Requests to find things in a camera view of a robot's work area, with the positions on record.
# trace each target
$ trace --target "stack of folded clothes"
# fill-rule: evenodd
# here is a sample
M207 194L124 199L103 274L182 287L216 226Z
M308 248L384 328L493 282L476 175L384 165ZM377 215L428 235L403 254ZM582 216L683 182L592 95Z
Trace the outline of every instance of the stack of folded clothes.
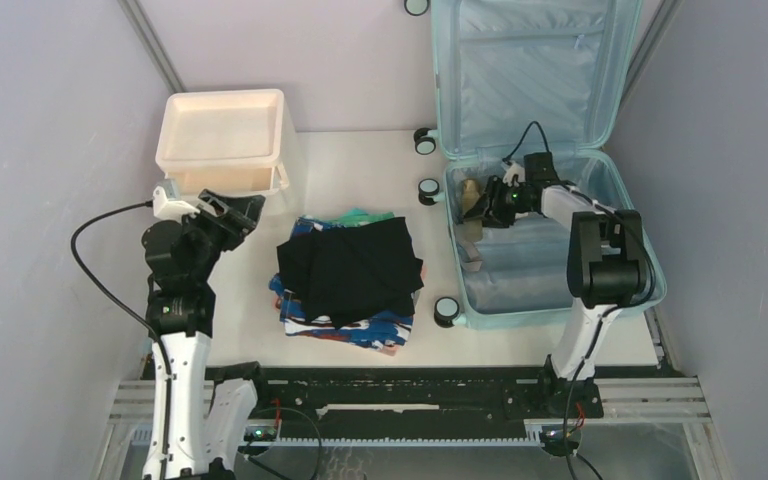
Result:
M278 267L269 288L287 335L390 355L407 342L423 285L404 218L361 210L299 218L278 247Z

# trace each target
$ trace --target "green fabric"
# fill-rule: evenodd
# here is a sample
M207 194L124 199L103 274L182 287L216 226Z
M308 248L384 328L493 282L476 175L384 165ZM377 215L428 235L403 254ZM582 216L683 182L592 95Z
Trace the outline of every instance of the green fabric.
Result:
M396 215L393 212L369 214L359 208L353 208L343 214L340 218L333 220L325 220L328 223L338 223L346 227L360 227L368 225L370 223L380 222L382 220L388 220L394 218Z

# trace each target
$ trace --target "red wire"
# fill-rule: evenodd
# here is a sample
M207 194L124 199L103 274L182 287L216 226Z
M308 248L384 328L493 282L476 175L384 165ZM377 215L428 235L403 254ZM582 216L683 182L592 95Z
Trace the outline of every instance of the red wire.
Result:
M275 405L275 429L277 430L278 426L281 425L281 400L276 398L272 400L272 404Z
M584 409L581 407L581 402L576 402L575 404L576 408L578 408L578 426L576 428L581 428L584 426L584 421L587 419L587 417L584 415Z

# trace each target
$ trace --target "suitcase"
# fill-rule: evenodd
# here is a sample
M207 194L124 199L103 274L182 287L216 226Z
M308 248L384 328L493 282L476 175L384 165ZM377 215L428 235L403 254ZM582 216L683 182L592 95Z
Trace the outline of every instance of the suitcase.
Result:
M533 216L507 229L484 228L466 245L461 228L463 181L504 175L500 159L523 129L539 121L562 180L615 208L633 208L614 162L602 152L614 126L631 57L641 0L434 0L431 2L436 130L414 134L417 153L439 147L451 160L442 189L420 184L423 203L443 201L460 281L460 302L438 301L442 326L512 328L564 322L572 295L566 282L569 232ZM514 160L542 151L529 133ZM659 303L664 274L655 270L650 300Z

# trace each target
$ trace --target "suitcase wheel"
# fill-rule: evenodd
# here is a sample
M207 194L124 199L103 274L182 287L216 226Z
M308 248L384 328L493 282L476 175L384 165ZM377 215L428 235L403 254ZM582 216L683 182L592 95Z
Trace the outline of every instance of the suitcase wheel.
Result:
M419 203L430 207L437 203L434 197L440 193L440 183L433 178L426 178L419 182L417 190L419 190Z
M461 314L461 306L452 297L441 297L434 302L434 322L443 328L455 326L455 319Z
M428 11L431 0L405 0L405 11L408 14L418 17Z
M428 135L427 128L420 128L413 133L413 148L420 155L428 155L437 150L437 142Z

